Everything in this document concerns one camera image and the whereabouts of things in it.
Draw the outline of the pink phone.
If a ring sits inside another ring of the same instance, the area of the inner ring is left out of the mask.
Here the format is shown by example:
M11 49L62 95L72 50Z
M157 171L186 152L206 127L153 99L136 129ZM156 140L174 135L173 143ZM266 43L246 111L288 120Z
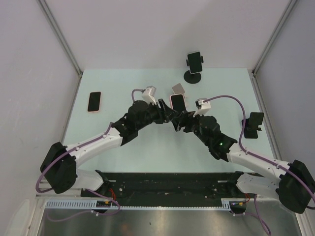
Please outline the pink phone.
M182 94L173 94L170 96L171 108L178 113L186 111L185 98Z
M98 112L101 104L101 91L91 92L88 100L87 111L89 113Z

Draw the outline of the black folding phone stand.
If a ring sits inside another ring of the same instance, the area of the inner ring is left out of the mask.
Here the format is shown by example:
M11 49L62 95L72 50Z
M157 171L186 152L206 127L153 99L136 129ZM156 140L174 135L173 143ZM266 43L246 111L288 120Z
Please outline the black folding phone stand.
M264 119L264 113L251 112L249 118L245 119L244 137L246 139L257 139L258 131L261 131L260 125L262 125Z

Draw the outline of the white folding phone stand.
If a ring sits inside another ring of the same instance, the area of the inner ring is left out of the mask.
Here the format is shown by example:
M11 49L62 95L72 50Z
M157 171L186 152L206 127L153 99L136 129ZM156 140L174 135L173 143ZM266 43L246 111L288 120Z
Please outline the white folding phone stand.
M182 84L177 83L176 85L174 85L172 87L172 91L173 91L173 94L181 94L184 97L185 106L186 106L186 108L188 108L189 107L188 98L186 96L186 91L185 91L184 87L182 86Z

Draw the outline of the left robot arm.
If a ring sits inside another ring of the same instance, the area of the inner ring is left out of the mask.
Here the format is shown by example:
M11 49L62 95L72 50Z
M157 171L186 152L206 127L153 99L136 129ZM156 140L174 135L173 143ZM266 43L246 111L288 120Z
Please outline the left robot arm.
M68 146L60 142L53 144L40 167L41 176L35 185L36 191L46 192L39 187L45 179L50 184L50 190L56 194L79 188L92 190L100 197L106 195L109 185L100 172L81 170L79 167L103 152L132 141L144 127L152 123L169 123L177 115L178 112L168 107L162 99L156 105L137 100L122 118L110 123L106 131Z

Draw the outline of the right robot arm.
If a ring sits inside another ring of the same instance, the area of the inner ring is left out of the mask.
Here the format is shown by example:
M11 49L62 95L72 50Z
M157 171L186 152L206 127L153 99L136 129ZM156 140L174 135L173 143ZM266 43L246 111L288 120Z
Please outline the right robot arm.
M227 185L230 196L239 197L243 193L264 195L298 214L304 213L309 202L315 199L315 180L303 162L268 159L242 149L235 139L221 132L213 116L182 112L172 123L176 131L182 129L197 136L215 159L244 166L256 173L255 176L238 174L238 178Z

